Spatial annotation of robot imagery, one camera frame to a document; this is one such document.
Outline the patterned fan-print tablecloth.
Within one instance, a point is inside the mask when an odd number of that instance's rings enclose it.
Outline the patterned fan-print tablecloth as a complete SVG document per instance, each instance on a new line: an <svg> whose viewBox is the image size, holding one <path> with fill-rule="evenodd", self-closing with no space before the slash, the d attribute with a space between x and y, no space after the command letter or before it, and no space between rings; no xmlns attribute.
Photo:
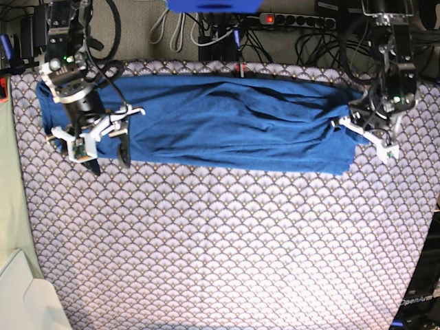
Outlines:
<svg viewBox="0 0 440 330"><path fill-rule="evenodd" d="M74 329L389 329L439 196L439 86L398 160L341 176L102 160L45 141L35 73L10 79L36 257Z"/></svg>

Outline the blue-handled clamp left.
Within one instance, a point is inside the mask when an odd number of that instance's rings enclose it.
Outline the blue-handled clamp left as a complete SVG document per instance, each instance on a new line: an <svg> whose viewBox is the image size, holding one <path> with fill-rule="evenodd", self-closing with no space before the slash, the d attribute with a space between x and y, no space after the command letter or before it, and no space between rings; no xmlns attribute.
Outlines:
<svg viewBox="0 0 440 330"><path fill-rule="evenodd" d="M7 34L1 35L1 44L8 60L9 67L1 69L1 75L22 74L25 71L25 63L21 58L21 48L19 39L16 34L13 35L14 43L11 43L10 37Z"/></svg>

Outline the blue box overhead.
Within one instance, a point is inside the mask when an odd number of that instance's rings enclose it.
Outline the blue box overhead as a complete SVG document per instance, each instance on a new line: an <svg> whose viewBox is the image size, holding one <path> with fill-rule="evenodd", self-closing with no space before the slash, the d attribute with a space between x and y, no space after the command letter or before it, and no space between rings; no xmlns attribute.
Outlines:
<svg viewBox="0 0 440 330"><path fill-rule="evenodd" d="M200 13L254 13L261 0L168 0L168 7L174 12Z"/></svg>

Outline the white plastic bin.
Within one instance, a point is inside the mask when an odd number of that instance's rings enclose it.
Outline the white plastic bin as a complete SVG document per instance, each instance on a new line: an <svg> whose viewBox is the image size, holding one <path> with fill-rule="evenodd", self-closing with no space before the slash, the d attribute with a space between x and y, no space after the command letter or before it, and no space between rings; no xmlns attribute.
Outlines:
<svg viewBox="0 0 440 330"><path fill-rule="evenodd" d="M71 329L54 286L35 278L23 251L1 267L2 329Z"/></svg>

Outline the red and grey clamp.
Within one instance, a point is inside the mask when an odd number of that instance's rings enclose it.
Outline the red and grey clamp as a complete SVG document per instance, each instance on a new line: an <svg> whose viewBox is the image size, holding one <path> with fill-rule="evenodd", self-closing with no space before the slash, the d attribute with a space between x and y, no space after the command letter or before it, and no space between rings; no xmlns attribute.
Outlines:
<svg viewBox="0 0 440 330"><path fill-rule="evenodd" d="M246 63L238 62L236 64L236 74L239 78L245 78L246 77Z"/></svg>

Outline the black OpenArm base box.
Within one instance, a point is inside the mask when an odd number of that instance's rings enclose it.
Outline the black OpenArm base box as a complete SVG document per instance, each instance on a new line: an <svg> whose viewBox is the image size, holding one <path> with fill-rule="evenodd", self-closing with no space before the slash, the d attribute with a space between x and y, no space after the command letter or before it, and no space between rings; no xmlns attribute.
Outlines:
<svg viewBox="0 0 440 330"><path fill-rule="evenodd" d="M439 211L434 212L419 261L391 329L439 328Z"/></svg>

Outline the black power strip red switch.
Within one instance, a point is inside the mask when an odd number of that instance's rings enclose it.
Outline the black power strip red switch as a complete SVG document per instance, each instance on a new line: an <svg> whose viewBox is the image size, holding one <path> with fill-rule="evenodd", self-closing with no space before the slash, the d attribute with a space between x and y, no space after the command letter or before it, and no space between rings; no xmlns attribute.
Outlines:
<svg viewBox="0 0 440 330"><path fill-rule="evenodd" d="M266 26L328 30L336 29L336 20L323 16L262 12L259 14L258 19L261 25Z"/></svg>

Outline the blue T-shirt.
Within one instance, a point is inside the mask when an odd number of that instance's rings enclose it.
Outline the blue T-shirt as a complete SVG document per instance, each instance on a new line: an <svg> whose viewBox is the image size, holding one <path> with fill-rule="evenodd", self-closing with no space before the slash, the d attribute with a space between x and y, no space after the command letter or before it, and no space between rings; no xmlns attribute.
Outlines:
<svg viewBox="0 0 440 330"><path fill-rule="evenodd" d="M136 161L341 175L361 135L333 119L359 93L303 80L132 76L117 81L144 114L131 116Z"/></svg>

